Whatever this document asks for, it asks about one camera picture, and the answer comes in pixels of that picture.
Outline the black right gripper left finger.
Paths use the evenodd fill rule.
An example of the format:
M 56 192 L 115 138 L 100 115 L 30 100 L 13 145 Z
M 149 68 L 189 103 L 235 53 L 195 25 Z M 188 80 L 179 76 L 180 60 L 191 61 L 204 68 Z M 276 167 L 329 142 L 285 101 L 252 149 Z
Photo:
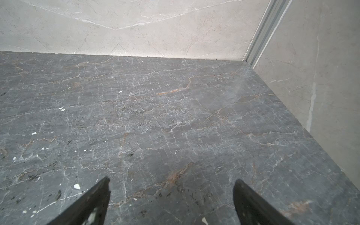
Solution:
M 103 225 L 110 201 L 109 177 L 104 177 L 48 225 Z

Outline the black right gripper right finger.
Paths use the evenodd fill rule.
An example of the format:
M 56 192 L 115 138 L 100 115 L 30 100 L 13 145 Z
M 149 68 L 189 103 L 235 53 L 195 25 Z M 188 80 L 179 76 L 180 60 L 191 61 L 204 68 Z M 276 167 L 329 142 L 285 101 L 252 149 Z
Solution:
M 233 203 L 242 225 L 293 225 L 243 180 L 233 187 Z

